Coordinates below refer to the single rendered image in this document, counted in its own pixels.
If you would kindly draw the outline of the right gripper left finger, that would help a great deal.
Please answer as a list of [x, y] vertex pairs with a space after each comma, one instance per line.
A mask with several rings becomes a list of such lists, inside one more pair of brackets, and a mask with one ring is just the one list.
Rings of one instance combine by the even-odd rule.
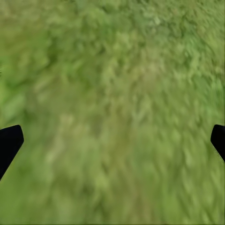
[[20, 125], [0, 130], [0, 180], [24, 143]]

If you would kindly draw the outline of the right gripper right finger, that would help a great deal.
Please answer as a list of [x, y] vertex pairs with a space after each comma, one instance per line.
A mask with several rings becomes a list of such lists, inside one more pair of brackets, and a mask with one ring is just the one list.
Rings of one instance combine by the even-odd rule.
[[225, 126], [216, 124], [213, 128], [210, 141], [225, 161]]

